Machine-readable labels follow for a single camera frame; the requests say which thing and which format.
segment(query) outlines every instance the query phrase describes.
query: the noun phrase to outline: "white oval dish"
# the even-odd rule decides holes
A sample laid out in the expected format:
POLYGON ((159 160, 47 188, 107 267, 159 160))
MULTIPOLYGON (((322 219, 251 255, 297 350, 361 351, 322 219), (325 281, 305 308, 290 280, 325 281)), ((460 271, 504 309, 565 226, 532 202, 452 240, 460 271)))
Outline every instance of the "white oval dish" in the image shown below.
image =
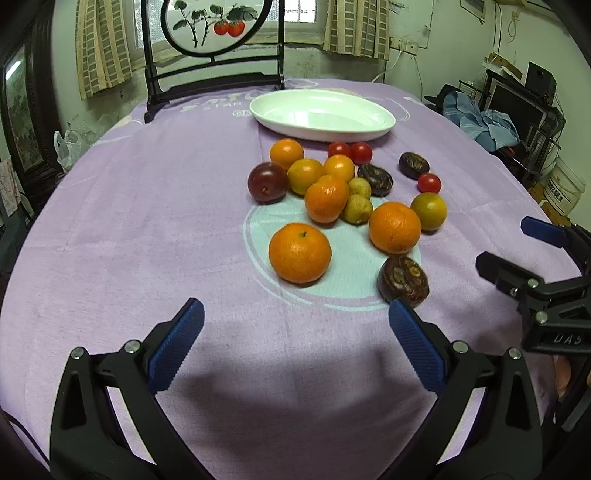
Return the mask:
POLYGON ((396 118, 365 98, 331 90, 279 90, 251 102, 257 121, 289 137, 360 142, 385 135, 396 118))

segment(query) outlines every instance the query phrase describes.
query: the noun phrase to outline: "picture frame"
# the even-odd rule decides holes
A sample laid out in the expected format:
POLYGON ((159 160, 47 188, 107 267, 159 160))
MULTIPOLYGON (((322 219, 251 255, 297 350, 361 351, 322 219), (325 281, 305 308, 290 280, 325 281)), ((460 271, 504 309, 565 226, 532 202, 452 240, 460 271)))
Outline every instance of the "picture frame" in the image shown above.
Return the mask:
POLYGON ((53 147, 61 131, 51 69, 51 20, 45 2, 0 60, 0 115, 12 165, 35 213, 55 189, 63 169, 53 147))

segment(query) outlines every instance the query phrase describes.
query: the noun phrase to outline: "checkered curtain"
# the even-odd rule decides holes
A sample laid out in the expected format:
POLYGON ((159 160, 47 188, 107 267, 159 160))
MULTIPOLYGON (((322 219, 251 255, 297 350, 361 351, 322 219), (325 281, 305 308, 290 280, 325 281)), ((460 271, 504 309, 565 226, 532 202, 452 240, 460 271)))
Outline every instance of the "checkered curtain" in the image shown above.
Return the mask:
POLYGON ((388 0, 329 0, 323 49, 387 60, 388 0))
POLYGON ((123 1, 78 0, 76 66, 83 100, 131 78, 123 1))

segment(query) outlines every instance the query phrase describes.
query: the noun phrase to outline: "white bucket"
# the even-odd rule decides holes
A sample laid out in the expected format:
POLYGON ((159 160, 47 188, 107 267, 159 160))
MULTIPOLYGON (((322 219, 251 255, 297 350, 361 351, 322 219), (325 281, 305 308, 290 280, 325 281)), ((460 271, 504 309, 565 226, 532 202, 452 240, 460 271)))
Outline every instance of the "white bucket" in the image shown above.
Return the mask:
POLYGON ((556 165, 550 172, 544 196, 558 211, 567 216, 579 201, 587 184, 562 160, 556 157, 556 165))

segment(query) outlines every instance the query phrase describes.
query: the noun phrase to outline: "red cherry tomato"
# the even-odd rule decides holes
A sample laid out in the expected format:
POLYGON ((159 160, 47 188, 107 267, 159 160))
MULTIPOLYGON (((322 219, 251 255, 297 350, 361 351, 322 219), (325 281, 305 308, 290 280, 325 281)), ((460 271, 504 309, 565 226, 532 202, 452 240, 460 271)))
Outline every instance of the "red cherry tomato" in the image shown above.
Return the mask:
POLYGON ((345 142, 332 142, 329 146, 328 158, 334 157, 335 155, 344 155, 345 157, 351 158, 351 149, 345 142))
POLYGON ((351 160, 355 165, 364 165, 371 162, 374 152, 365 142, 357 142, 351 146, 351 160))
POLYGON ((423 173, 417 180, 417 187, 419 192, 439 193, 441 190, 441 180, 437 175, 432 173, 423 173))

